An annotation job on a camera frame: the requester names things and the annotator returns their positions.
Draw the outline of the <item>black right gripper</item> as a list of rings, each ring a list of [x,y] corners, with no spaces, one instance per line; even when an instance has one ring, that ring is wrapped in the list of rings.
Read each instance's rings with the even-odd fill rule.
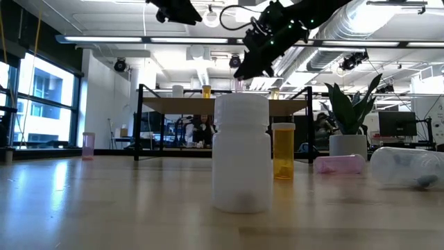
[[[261,26],[248,29],[243,42],[248,50],[234,73],[234,78],[248,80],[262,76],[274,77],[272,62],[283,56],[288,46],[270,30]]]

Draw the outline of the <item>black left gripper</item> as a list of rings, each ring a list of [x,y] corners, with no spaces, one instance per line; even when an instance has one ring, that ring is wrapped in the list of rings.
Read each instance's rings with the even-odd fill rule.
[[[170,22],[195,26],[203,20],[190,0],[145,0],[145,3],[156,6],[164,16],[170,15]]]

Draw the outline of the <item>wide white opaque bottle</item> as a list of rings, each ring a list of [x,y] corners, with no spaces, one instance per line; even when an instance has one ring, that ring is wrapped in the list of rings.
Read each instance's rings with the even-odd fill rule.
[[[273,168],[269,102],[258,94],[232,93],[215,99],[212,138],[212,204],[229,213],[271,208]]]

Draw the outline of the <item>clear bottle blue pills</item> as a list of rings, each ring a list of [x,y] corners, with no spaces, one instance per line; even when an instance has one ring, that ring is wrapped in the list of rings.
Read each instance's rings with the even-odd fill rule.
[[[382,147],[370,158],[371,176],[390,188],[444,188],[444,153]]]

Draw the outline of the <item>wooden shelf riser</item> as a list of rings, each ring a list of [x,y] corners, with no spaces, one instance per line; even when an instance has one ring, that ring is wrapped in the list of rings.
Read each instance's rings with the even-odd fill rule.
[[[209,151],[165,151],[164,150],[164,116],[165,115],[212,115],[214,113],[214,99],[203,98],[162,98],[156,91],[144,84],[137,89],[137,112],[135,119],[135,149],[133,159],[138,161],[141,156],[149,157],[177,157],[177,158],[210,158]],[[160,121],[160,148],[157,151],[144,152],[141,143],[142,108],[147,106],[161,114]],[[314,117],[312,106],[312,88],[306,87],[297,92],[291,99],[268,101],[271,117],[291,116],[304,109],[307,115],[307,143],[306,153],[294,153],[296,159],[307,159],[310,163],[317,157],[314,151]]]

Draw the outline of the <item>black partition screen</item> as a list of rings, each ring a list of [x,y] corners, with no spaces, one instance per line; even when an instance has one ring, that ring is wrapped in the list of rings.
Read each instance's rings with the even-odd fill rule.
[[[299,150],[300,145],[307,141],[308,121],[304,115],[296,115],[294,117],[296,129],[294,132],[294,148]]]

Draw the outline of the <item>person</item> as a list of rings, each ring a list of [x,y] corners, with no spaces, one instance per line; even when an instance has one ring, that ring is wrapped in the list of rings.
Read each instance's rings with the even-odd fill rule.
[[[202,142],[205,148],[212,147],[212,138],[216,131],[211,118],[210,115],[194,115],[189,132],[192,142]]]
[[[328,145],[332,127],[327,118],[328,116],[323,112],[318,113],[316,116],[314,131],[315,145],[317,147],[326,147]]]

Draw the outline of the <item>long ceiling light strip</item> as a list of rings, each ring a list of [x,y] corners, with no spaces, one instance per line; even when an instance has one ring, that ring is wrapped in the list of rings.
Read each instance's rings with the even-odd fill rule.
[[[241,38],[236,37],[137,37],[137,36],[73,36],[56,35],[60,44],[205,44],[241,46]],[[375,49],[444,49],[444,41],[420,40],[319,40],[297,41],[295,47],[355,47]]]

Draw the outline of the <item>green plant in white pot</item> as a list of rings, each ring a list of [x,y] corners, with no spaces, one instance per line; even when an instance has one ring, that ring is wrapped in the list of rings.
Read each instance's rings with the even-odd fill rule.
[[[361,93],[356,92],[350,99],[336,83],[325,84],[331,105],[328,113],[340,131],[339,135],[331,135],[329,138],[330,156],[357,154],[364,160],[368,159],[367,136],[366,134],[359,135],[358,131],[366,115],[373,109],[376,98],[371,94],[379,85],[381,78],[382,74],[378,74],[370,82],[367,93],[362,98]]]

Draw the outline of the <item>black computer monitor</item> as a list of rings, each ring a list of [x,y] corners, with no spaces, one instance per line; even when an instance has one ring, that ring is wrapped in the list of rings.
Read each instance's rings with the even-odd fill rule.
[[[383,137],[417,136],[414,112],[378,112],[379,134]]]

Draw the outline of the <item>large window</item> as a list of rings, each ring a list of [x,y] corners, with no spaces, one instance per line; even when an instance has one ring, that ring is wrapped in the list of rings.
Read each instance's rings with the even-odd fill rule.
[[[0,58],[0,129],[16,149],[67,147],[76,138],[79,78],[26,53]]]

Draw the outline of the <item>silver ventilation duct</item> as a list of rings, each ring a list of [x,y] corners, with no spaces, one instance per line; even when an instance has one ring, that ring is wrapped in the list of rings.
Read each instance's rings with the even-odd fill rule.
[[[352,0],[339,9],[328,22],[321,26],[315,35],[322,40],[366,40],[374,32],[385,26],[400,9],[396,6],[368,5],[368,1]],[[340,51],[321,51],[307,48],[301,51],[301,69],[319,72],[329,66],[342,53]]]

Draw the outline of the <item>black aluminium rig frame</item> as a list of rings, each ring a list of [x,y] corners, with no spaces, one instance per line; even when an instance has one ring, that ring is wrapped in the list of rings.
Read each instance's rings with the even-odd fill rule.
[[[0,166],[11,165],[12,161],[44,160],[50,158],[81,157],[82,149],[0,149]],[[93,157],[97,156],[130,156],[135,160],[145,158],[211,158],[211,150],[169,149],[162,151],[135,151],[120,149],[95,149]]]

